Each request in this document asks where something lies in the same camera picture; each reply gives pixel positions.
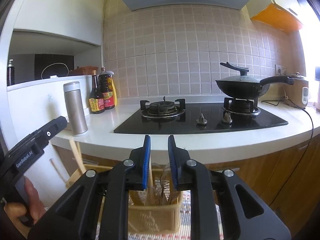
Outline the chopstick in basket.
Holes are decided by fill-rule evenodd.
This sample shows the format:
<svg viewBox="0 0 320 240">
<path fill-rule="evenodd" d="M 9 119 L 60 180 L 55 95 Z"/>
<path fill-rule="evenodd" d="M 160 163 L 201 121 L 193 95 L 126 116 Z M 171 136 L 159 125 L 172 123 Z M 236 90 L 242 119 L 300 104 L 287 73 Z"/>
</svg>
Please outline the chopstick in basket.
<svg viewBox="0 0 320 240">
<path fill-rule="evenodd" d="M 150 191 L 150 192 L 154 192 L 154 186 L 153 186 L 153 175 L 152 175 L 152 165 L 151 165 L 151 161 L 149 161 L 148 189 L 149 189 L 149 191 Z"/>
</svg>

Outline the striped woven placemat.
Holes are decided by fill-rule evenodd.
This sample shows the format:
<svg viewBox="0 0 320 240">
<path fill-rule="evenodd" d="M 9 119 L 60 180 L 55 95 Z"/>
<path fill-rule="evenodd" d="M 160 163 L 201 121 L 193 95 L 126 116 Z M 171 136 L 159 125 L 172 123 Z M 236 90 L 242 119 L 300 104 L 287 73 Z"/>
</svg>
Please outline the striped woven placemat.
<svg viewBox="0 0 320 240">
<path fill-rule="evenodd" d="M 211 189 L 204 195 L 195 190 L 184 191 L 180 214 L 181 227 L 177 233 L 130 233 L 127 228 L 123 239 L 224 239 L 222 222 Z"/>
</svg>

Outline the oil bottle yellow label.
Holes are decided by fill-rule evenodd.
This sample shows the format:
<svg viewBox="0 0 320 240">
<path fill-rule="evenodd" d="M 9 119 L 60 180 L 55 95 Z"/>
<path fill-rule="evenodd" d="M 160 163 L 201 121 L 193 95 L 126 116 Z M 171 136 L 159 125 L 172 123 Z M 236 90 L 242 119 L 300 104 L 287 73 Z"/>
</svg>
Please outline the oil bottle yellow label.
<svg viewBox="0 0 320 240">
<path fill-rule="evenodd" d="M 99 89 L 104 98 L 104 109 L 113 109 L 116 106 L 116 89 L 114 87 L 112 76 L 114 72 L 106 71 L 105 67 L 101 67 L 98 77 Z"/>
</svg>

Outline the black gas stove top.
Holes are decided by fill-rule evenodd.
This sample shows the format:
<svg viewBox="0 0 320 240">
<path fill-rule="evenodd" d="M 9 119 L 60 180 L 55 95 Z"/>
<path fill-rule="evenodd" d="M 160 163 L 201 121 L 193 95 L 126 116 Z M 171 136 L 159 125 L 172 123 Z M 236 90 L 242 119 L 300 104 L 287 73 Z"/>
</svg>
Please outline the black gas stove top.
<svg viewBox="0 0 320 240">
<path fill-rule="evenodd" d="M 257 106 L 255 100 L 187 103 L 185 99 L 140 101 L 140 108 L 115 130 L 118 134 L 204 134 L 285 126 L 288 122 Z"/>
</svg>

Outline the upper wall cabinet orange bottom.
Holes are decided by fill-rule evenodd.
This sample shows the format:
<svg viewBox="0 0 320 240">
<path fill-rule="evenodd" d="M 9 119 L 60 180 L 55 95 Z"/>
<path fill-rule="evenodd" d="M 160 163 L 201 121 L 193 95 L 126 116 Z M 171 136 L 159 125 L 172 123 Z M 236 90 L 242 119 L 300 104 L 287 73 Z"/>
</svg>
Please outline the upper wall cabinet orange bottom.
<svg viewBox="0 0 320 240">
<path fill-rule="evenodd" d="M 303 24 L 297 0 L 250 0 L 246 4 L 250 19 L 285 33 L 298 31 Z"/>
</svg>

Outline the orange basket on ledge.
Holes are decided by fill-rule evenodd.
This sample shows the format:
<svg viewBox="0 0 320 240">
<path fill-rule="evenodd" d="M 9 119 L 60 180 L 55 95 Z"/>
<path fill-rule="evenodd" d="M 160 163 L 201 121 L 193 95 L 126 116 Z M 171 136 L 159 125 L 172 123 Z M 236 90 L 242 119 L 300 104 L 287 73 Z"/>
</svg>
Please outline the orange basket on ledge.
<svg viewBox="0 0 320 240">
<path fill-rule="evenodd" d="M 93 75 L 97 71 L 98 71 L 98 67 L 84 66 L 84 67 L 77 67 L 76 69 L 71 70 L 68 75 L 69 76 Z"/>
</svg>

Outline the dark soy sauce bottle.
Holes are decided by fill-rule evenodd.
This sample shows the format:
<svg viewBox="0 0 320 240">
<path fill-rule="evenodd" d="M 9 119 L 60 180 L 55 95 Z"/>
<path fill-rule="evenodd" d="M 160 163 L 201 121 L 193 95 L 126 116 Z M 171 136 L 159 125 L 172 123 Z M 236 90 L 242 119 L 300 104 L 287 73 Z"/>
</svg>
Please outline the dark soy sauce bottle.
<svg viewBox="0 0 320 240">
<path fill-rule="evenodd" d="M 92 89 L 89 95 L 89 106 L 92 114 L 100 114 L 104 112 L 104 96 L 98 87 L 97 71 L 93 71 Z"/>
</svg>

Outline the steel thermos bottle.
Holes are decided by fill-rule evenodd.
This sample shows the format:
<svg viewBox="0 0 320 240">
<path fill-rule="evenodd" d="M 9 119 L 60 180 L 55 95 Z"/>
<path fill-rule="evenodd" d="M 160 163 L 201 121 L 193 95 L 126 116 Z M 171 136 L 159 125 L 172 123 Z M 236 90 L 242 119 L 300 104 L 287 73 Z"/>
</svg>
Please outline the steel thermos bottle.
<svg viewBox="0 0 320 240">
<path fill-rule="evenodd" d="M 76 136 L 83 135 L 88 131 L 88 127 L 82 104 L 79 81 L 64 84 L 63 91 L 71 130 Z"/>
</svg>

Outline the rice cooker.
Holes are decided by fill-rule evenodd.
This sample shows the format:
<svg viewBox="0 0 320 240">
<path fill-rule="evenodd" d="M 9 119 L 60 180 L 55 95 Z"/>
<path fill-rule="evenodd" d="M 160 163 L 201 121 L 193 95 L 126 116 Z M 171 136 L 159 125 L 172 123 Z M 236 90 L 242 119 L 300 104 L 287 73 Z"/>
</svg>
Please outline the rice cooker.
<svg viewBox="0 0 320 240">
<path fill-rule="evenodd" d="M 284 103 L 291 107 L 300 107 L 305 109 L 309 99 L 309 82 L 305 76 L 299 72 L 290 74 L 289 77 L 294 79 L 293 85 L 284 85 L 285 99 Z"/>
</svg>

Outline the tan plastic utensil basket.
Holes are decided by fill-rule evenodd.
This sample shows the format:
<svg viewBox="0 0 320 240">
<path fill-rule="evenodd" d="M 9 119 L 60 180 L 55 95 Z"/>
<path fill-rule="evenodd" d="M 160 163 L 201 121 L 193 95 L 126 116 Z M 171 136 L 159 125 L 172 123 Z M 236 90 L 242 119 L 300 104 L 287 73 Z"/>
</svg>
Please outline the tan plastic utensil basket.
<svg viewBox="0 0 320 240">
<path fill-rule="evenodd" d="M 129 192 L 128 229 L 130 233 L 177 233 L 181 227 L 183 193 L 173 188 L 169 165 L 152 163 L 154 192 Z"/>
</svg>

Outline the black wok with lid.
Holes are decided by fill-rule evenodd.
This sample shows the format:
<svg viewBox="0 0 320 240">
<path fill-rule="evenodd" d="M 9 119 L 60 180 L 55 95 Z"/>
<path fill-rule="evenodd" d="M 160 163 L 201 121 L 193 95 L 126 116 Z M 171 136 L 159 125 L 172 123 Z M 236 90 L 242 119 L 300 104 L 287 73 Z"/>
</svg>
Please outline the black wok with lid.
<svg viewBox="0 0 320 240">
<path fill-rule="evenodd" d="M 248 76 L 249 68 L 238 67 L 229 62 L 221 62 L 221 66 L 236 70 L 240 73 L 237 76 L 229 76 L 224 79 L 216 80 L 219 89 L 227 96 L 235 99 L 253 100 L 267 93 L 270 84 L 284 83 L 293 85 L 295 80 L 287 75 L 267 77 L 257 80 Z"/>
</svg>

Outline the wall power socket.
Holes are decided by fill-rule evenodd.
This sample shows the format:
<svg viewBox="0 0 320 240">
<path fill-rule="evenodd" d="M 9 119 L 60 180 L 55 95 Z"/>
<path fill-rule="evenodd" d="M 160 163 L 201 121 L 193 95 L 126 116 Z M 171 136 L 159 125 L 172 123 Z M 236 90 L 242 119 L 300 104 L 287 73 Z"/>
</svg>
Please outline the wall power socket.
<svg viewBox="0 0 320 240">
<path fill-rule="evenodd" d="M 276 64 L 275 65 L 276 75 L 286 75 L 286 68 Z"/>
</svg>

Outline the bamboo chopstick pair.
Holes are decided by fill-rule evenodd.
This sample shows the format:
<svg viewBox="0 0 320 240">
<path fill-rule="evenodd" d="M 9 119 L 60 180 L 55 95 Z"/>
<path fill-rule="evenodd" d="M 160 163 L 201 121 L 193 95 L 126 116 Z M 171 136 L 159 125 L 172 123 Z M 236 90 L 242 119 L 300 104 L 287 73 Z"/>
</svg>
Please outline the bamboo chopstick pair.
<svg viewBox="0 0 320 240">
<path fill-rule="evenodd" d="M 69 144 L 73 153 L 73 157 L 76 161 L 78 168 L 73 172 L 70 178 L 67 180 L 66 186 L 70 188 L 85 172 L 86 168 L 82 160 L 82 154 L 80 151 L 80 144 L 76 143 L 73 138 L 69 139 Z"/>
</svg>

